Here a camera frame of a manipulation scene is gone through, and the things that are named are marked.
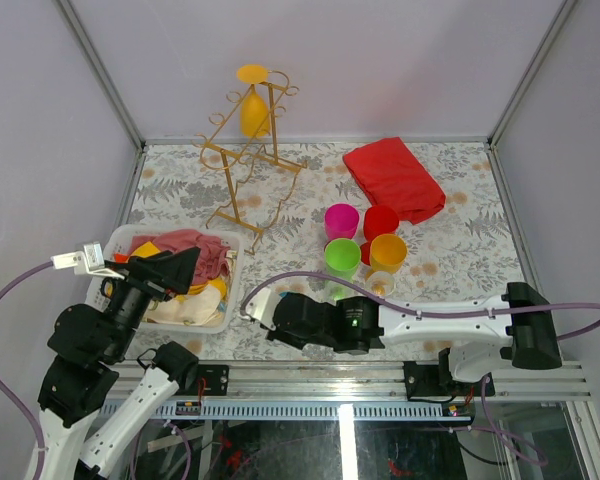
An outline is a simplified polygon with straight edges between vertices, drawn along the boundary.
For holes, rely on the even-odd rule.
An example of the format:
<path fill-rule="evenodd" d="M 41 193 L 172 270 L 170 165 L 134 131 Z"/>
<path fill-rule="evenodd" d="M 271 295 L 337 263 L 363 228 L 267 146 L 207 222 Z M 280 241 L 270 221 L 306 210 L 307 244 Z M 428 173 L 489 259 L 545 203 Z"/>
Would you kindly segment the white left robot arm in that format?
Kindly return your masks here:
<path fill-rule="evenodd" d="M 122 362 L 153 302 L 168 302 L 192 284 L 197 247 L 119 263 L 104 258 L 98 243 L 52 257 L 54 269 L 103 277 L 113 284 L 104 310 L 82 303 L 57 318 L 47 342 L 55 358 L 38 396 L 41 442 L 28 475 L 33 479 L 106 479 L 133 437 L 156 409 L 199 381 L 198 358 L 170 341 L 155 350 L 138 385 L 94 434 L 88 432 L 119 378 Z"/>

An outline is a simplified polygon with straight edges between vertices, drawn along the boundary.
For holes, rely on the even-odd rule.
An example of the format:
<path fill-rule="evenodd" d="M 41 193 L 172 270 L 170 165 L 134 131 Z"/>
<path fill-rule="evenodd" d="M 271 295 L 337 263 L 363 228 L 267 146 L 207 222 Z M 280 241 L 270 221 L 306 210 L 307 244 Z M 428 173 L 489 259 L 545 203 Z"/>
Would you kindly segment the magenta plastic wine glass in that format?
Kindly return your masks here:
<path fill-rule="evenodd" d="M 324 215 L 327 239 L 352 239 L 357 233 L 359 221 L 357 209 L 350 204 L 338 203 L 330 206 Z"/>

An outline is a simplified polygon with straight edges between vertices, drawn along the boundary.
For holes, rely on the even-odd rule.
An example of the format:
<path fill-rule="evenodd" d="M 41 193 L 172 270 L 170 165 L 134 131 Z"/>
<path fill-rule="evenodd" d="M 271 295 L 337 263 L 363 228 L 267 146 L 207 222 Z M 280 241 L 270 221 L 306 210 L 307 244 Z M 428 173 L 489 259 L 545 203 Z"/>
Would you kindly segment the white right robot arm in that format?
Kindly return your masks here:
<path fill-rule="evenodd" d="M 561 367 L 548 304 L 524 282 L 509 283 L 502 295 L 459 303 L 399 304 L 354 296 L 330 304 L 289 293 L 267 306 L 260 322 L 270 340 L 351 355 L 415 341 L 459 342 L 458 349 L 443 354 L 435 372 L 438 387 L 454 395 L 495 368 Z"/>

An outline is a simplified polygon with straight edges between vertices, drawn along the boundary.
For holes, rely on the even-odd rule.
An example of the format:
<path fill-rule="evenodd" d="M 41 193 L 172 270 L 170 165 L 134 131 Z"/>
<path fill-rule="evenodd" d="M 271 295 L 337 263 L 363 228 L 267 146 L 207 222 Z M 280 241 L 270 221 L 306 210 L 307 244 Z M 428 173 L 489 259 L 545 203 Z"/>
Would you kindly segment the green plastic wine glass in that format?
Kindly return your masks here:
<path fill-rule="evenodd" d="M 336 238 L 326 245 L 324 261 L 327 274 L 351 283 L 361 262 L 360 247 L 352 239 Z M 330 299 L 337 301 L 345 298 L 350 289 L 341 283 L 328 280 L 327 292 Z"/>

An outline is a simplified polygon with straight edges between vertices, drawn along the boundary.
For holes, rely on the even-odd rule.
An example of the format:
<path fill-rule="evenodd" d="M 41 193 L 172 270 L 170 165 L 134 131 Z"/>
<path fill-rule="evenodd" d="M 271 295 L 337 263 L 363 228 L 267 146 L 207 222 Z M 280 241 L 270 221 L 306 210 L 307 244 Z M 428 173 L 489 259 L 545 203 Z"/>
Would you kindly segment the orange plastic wine glass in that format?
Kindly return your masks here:
<path fill-rule="evenodd" d="M 408 255 L 407 244 L 396 234 L 379 235 L 362 244 L 360 249 L 362 262 L 369 266 L 365 279 L 375 272 L 396 274 Z"/>
<path fill-rule="evenodd" d="M 240 110 L 240 129 L 247 138 L 262 138 L 270 131 L 269 107 L 257 93 L 256 86 L 265 82 L 268 70 L 257 64 L 243 65 L 236 72 L 237 78 L 249 89 L 243 98 Z"/>

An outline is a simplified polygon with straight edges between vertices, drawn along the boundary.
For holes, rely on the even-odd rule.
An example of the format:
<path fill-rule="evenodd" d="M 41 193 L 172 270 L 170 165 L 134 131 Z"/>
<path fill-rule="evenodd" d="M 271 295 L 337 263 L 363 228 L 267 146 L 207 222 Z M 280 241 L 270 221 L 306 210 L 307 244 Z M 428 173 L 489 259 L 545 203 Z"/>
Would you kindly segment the red plastic wine glass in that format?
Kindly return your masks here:
<path fill-rule="evenodd" d="M 361 261 L 370 265 L 370 249 L 372 241 L 383 234 L 393 234 L 399 227 L 398 214 L 389 206 L 373 205 L 364 215 L 363 235 L 365 242 L 360 246 Z"/>

